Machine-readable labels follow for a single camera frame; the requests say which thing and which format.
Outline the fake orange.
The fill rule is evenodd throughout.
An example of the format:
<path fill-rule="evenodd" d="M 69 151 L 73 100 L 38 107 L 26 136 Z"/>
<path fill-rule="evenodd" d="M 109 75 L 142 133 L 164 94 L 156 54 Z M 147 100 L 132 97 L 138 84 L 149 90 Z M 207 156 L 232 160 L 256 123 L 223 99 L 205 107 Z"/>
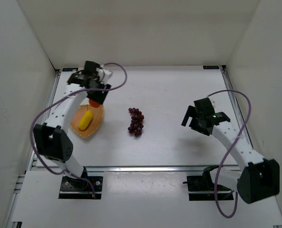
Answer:
<path fill-rule="evenodd" d="M 98 103 L 98 102 L 96 102 L 96 101 L 94 101 L 94 100 L 91 100 L 91 99 L 89 99 L 89 104 L 90 104 L 90 106 L 93 107 L 93 108 L 99 108 L 99 107 L 101 106 L 100 103 Z"/>

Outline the yellow fake lemon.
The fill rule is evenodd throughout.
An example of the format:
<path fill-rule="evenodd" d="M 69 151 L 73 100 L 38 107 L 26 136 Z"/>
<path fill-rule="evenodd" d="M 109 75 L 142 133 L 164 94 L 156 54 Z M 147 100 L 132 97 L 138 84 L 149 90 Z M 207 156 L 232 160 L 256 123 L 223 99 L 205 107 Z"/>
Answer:
<path fill-rule="evenodd" d="M 79 130 L 84 131 L 89 126 L 90 122 L 92 121 L 92 118 L 92 112 L 90 110 L 87 110 L 78 123 Z"/>

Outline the dark red fake grapes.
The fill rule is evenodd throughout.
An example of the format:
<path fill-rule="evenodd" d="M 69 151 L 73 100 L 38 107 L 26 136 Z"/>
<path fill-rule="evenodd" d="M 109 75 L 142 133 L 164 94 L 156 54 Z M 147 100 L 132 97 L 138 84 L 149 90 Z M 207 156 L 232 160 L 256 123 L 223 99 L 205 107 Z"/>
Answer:
<path fill-rule="evenodd" d="M 143 121 L 145 117 L 138 108 L 129 108 L 128 112 L 131 115 L 131 123 L 127 130 L 131 135 L 140 137 L 144 128 Z"/>

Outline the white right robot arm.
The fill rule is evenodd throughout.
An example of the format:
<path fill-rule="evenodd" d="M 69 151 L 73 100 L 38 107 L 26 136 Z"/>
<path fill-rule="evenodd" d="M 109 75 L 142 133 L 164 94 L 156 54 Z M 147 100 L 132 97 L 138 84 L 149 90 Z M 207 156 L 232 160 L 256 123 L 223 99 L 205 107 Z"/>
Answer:
<path fill-rule="evenodd" d="M 241 173 L 210 166 L 203 171 L 203 181 L 213 189 L 217 183 L 236 191 L 241 199 L 251 204 L 280 192 L 280 166 L 274 159 L 266 159 L 244 138 L 238 137 L 230 118 L 224 112 L 215 112 L 209 98 L 196 100 L 185 113 L 182 126 L 207 136 L 213 136 L 238 164 Z"/>

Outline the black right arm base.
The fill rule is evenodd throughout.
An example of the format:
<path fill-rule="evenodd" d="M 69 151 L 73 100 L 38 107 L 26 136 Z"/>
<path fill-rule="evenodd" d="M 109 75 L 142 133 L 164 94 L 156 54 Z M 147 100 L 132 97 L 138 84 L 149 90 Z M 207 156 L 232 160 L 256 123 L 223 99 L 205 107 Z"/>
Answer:
<path fill-rule="evenodd" d="M 215 201 L 214 184 L 210 176 L 210 171 L 217 170 L 219 166 L 209 166 L 203 170 L 201 175 L 191 175 L 183 182 L 187 185 L 189 201 Z M 222 185 L 217 186 L 217 199 L 219 201 L 234 200 L 233 192 Z"/>

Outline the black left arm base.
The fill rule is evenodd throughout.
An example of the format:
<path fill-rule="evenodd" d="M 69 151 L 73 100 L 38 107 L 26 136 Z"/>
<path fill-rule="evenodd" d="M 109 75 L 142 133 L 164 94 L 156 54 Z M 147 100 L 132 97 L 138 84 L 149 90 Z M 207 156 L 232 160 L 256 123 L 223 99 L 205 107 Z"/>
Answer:
<path fill-rule="evenodd" d="M 88 176 L 87 179 L 93 185 L 95 194 L 93 194 L 92 188 L 88 182 L 63 176 L 59 188 L 58 198 L 74 200 L 100 200 L 102 197 L 103 176 Z"/>

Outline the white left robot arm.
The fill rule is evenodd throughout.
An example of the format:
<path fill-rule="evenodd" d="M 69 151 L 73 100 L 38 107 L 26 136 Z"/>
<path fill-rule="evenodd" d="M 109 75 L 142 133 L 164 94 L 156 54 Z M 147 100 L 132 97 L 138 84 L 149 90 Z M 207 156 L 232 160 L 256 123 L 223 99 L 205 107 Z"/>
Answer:
<path fill-rule="evenodd" d="M 68 78 L 64 101 L 55 106 L 43 124 L 36 124 L 33 128 L 38 153 L 55 163 L 70 178 L 86 176 L 85 168 L 72 154 L 74 146 L 67 135 L 71 120 L 84 99 L 103 104 L 107 90 L 111 88 L 107 83 L 111 76 L 112 72 L 102 65 L 86 61 L 84 69 L 72 73 Z"/>

